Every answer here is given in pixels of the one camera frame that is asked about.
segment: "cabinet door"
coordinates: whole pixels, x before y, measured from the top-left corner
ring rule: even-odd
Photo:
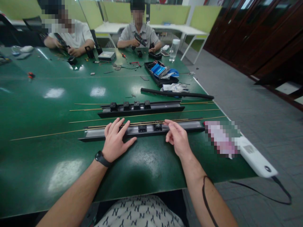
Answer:
[[[212,27],[211,32],[209,33],[208,39],[206,40],[206,43],[204,45],[204,49],[206,49],[207,51],[210,51],[213,49],[212,43],[213,43],[213,39],[217,34],[218,28],[220,26],[221,20],[223,18],[225,18],[228,10],[230,9],[232,2],[234,0],[225,0],[223,5],[222,5],[222,9],[220,10],[220,13]]]
[[[230,61],[234,65],[237,65],[236,61],[231,61],[234,54],[240,49],[243,42],[247,39],[248,35],[258,25],[260,18],[266,14],[267,9],[274,4],[273,0],[258,0],[254,5],[249,1],[245,1],[240,11],[235,17],[235,21],[242,21],[239,29],[229,42],[221,55],[221,59]]]
[[[216,36],[213,37],[213,41],[211,43],[212,46],[212,54],[216,57],[220,56],[222,53],[225,45],[226,45],[226,37],[230,36],[230,32],[228,31],[229,25],[231,25],[232,20],[235,16],[235,14],[239,10],[240,3],[243,0],[234,0],[229,11],[227,12],[225,18],[221,21]]]
[[[280,1],[279,4],[280,6],[276,7],[276,11],[271,14],[272,16],[264,20],[263,26],[275,24],[281,18],[279,15],[283,16],[291,8],[290,0]],[[244,72],[252,75],[303,30],[303,5],[301,0],[300,4],[292,7],[294,10],[292,15],[282,25],[278,26],[277,30],[262,45],[258,46],[253,56],[243,66],[242,70]]]
[[[281,0],[275,1],[271,7],[268,5],[269,12],[260,15],[258,20],[258,26],[255,27],[251,34],[247,34],[243,37],[242,45],[233,56],[231,62],[235,65],[243,66],[253,54],[260,48],[262,43],[274,33],[274,31],[283,24],[287,17],[289,17],[301,4],[301,0]]]

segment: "water bottle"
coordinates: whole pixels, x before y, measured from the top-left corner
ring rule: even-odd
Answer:
[[[177,56],[177,52],[180,46],[180,40],[179,39],[173,39],[173,44],[169,51],[169,61],[174,62],[175,58]]]

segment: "black cord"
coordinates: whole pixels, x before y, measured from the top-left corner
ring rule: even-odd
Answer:
[[[203,187],[202,187],[202,194],[203,194],[204,204],[205,204],[205,206],[206,206],[206,208],[208,210],[208,213],[209,213],[209,215],[210,215],[210,217],[212,219],[212,222],[214,223],[214,226],[215,227],[219,227],[218,224],[217,224],[217,222],[216,222],[216,220],[215,220],[215,218],[214,218],[214,216],[211,213],[211,210],[210,210],[209,206],[208,206],[208,202],[207,202],[206,195],[205,195],[205,178],[208,178],[212,182],[212,180],[208,176],[204,176],[204,178],[203,178]],[[279,181],[279,179],[277,177],[272,177],[272,179],[280,186],[280,188],[283,190],[283,192],[287,195],[287,197],[289,198],[289,202],[281,202],[281,201],[272,199],[272,198],[270,198],[270,197],[262,194],[261,192],[258,192],[256,189],[253,189],[253,188],[251,188],[251,187],[249,187],[249,186],[247,186],[245,184],[242,184],[242,183],[238,183],[238,182],[235,182],[235,181],[230,181],[230,183],[237,184],[237,185],[249,188],[249,189],[251,189],[251,190],[253,190],[253,191],[255,191],[255,192],[263,195],[264,197],[266,197],[266,198],[268,198],[268,199],[270,199],[272,201],[277,202],[277,203],[281,203],[281,204],[285,204],[285,205],[291,205],[292,204],[292,197],[289,194],[289,192],[284,188],[284,186],[281,183],[281,181]]]
[[[283,192],[287,195],[287,197],[289,199],[289,202],[282,202],[282,201],[278,201],[278,200],[272,199],[272,198],[270,198],[270,197],[262,194],[261,192],[258,192],[256,189],[253,189],[253,188],[251,188],[251,187],[249,187],[249,186],[247,186],[245,184],[242,184],[242,183],[238,183],[238,182],[235,182],[235,181],[230,181],[230,183],[241,185],[243,187],[249,188],[249,189],[251,189],[251,190],[253,190],[253,191],[255,191],[255,192],[263,195],[264,197],[266,197],[266,198],[268,198],[268,199],[270,199],[272,201],[277,202],[277,203],[281,203],[281,204],[284,204],[284,205],[291,205],[292,204],[292,197],[289,194],[289,192],[284,188],[284,186],[282,185],[282,183],[279,181],[279,179],[277,177],[272,177],[272,179],[280,186],[280,188],[283,190]]]

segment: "person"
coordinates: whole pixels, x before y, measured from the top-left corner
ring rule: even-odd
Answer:
[[[128,46],[132,47],[144,47],[138,40],[135,39],[135,34],[137,33],[146,39],[146,47],[150,47],[154,43],[155,47],[149,49],[149,52],[155,53],[161,48],[161,41],[149,25],[143,22],[143,16],[145,12],[144,0],[131,0],[130,1],[130,11],[133,15],[134,21],[130,23],[124,30],[118,41],[118,48],[126,48]]]
[[[108,170],[107,166],[125,153],[137,140],[136,137],[133,137],[123,143],[122,138],[130,121],[127,121],[119,130],[123,122],[124,118],[121,120],[117,118],[106,126],[104,129],[106,139],[102,153],[99,151],[96,155],[96,159],[99,161],[92,161],[84,173],[45,214],[38,223],[38,227],[79,226],[81,224]],[[237,226],[235,218],[219,192],[211,181],[205,178],[207,176],[205,171],[190,149],[186,131],[171,120],[165,120],[164,124],[169,126],[165,140],[174,146],[175,153],[180,158],[193,207],[201,226],[214,226],[203,199],[202,187],[204,184],[206,200],[217,225],[220,227]],[[184,226],[184,223],[157,196],[145,195],[117,201],[95,226],[132,225],[177,227]]]
[[[45,14],[52,15],[58,20],[58,24],[52,24],[52,32],[44,40],[45,46],[51,49],[62,48],[54,34],[54,31],[58,30],[58,34],[70,46],[68,53],[71,56],[80,57],[86,53],[86,46],[94,48],[94,39],[88,25],[79,20],[69,19],[68,11],[61,0],[42,0],[40,6]]]

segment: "green table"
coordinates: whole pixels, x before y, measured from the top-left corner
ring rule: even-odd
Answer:
[[[118,49],[116,64],[129,66]],[[122,103],[145,101],[170,101],[173,97],[141,93],[140,88],[159,89],[144,67],[113,70],[111,64],[94,64],[85,56],[78,58],[76,67],[58,60],[56,51],[47,48],[34,50],[24,60],[15,60],[10,48],[0,52],[12,62],[0,66],[0,105],[2,135],[0,143],[0,217],[10,217],[48,210],[59,197],[83,173],[102,149],[104,142],[84,143],[77,138],[84,132],[10,141],[15,138],[38,136],[82,129],[84,126],[106,125],[113,120],[73,123],[74,121],[100,119],[97,111],[74,111],[98,106],[74,105],[74,103]],[[152,61],[147,54],[138,59],[132,50],[123,50],[127,61]],[[177,58],[170,63],[180,73],[189,70]],[[28,81],[27,73],[36,78]],[[205,93],[195,79],[182,74],[181,83],[190,84],[190,91]],[[183,98],[186,102],[201,99]],[[216,104],[186,105],[185,110],[218,109]],[[131,122],[212,118],[224,116],[220,110],[167,113],[128,118]],[[214,120],[227,121],[227,118]],[[203,133],[190,133],[191,148],[207,174],[214,182],[254,177],[256,174],[239,156],[233,160],[219,157],[214,148],[205,142]],[[127,196],[149,194],[186,187],[179,158],[173,147],[165,142],[165,136],[138,138],[137,142],[116,161],[104,177],[94,201],[105,201]]]

